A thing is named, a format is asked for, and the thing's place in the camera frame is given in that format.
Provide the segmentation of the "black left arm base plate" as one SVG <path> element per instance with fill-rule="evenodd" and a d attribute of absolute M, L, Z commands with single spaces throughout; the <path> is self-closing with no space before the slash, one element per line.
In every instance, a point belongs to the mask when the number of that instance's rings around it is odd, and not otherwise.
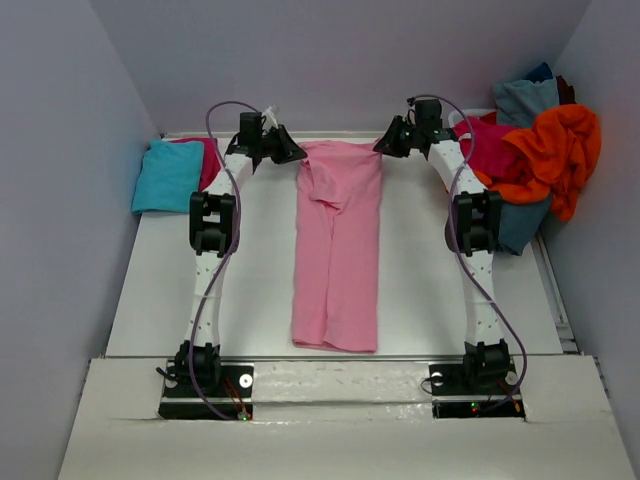
<path fill-rule="evenodd" d="M 189 374 L 179 380 L 174 362 L 157 368 L 163 377 L 158 415 L 165 420 L 250 421 L 253 418 L 254 365 L 223 362 L 216 385 L 199 381 L 204 401 L 193 387 Z"/>

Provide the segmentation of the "light pink t-shirt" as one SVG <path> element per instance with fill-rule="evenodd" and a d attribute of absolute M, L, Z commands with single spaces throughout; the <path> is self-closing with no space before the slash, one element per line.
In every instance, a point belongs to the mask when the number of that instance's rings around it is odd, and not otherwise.
<path fill-rule="evenodd" d="M 378 347 L 382 157 L 370 144 L 310 141 L 297 179 L 292 342 Z"/>

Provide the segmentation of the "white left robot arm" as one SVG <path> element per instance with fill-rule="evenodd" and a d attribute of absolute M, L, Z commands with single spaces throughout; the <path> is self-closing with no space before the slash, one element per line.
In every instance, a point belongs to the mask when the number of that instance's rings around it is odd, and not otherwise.
<path fill-rule="evenodd" d="M 217 153 L 220 172 L 190 197 L 189 244 L 196 265 L 192 316 L 168 373 L 199 396 L 215 392 L 221 383 L 221 296 L 227 266 L 239 246 L 242 186 L 265 158 L 280 165 L 306 157 L 277 113 L 275 107 L 241 113 L 239 131 Z"/>

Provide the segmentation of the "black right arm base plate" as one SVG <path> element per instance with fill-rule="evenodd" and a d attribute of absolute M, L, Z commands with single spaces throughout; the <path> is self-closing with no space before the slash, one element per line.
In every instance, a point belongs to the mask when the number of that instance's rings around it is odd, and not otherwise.
<path fill-rule="evenodd" d="M 429 366 L 421 389 L 431 396 L 435 419 L 519 418 L 525 407 L 515 368 L 504 379 L 489 380 L 484 385 L 470 385 L 463 378 L 461 364 L 436 363 Z"/>

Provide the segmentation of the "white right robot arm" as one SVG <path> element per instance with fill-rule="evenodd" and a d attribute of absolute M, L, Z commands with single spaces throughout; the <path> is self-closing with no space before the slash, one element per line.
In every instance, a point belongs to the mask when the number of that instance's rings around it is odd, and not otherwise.
<path fill-rule="evenodd" d="M 464 355 L 454 363 L 437 364 L 427 376 L 427 391 L 436 396 L 481 396 L 505 384 L 513 372 L 506 335 L 510 324 L 495 299 L 493 266 L 499 243 L 503 199 L 489 190 L 470 165 L 476 132 L 461 116 L 469 144 L 443 124 L 442 105 L 435 95 L 407 99 L 408 112 L 397 115 L 374 150 L 405 158 L 416 150 L 434 168 L 449 194 L 445 240 L 459 267 L 467 315 Z"/>

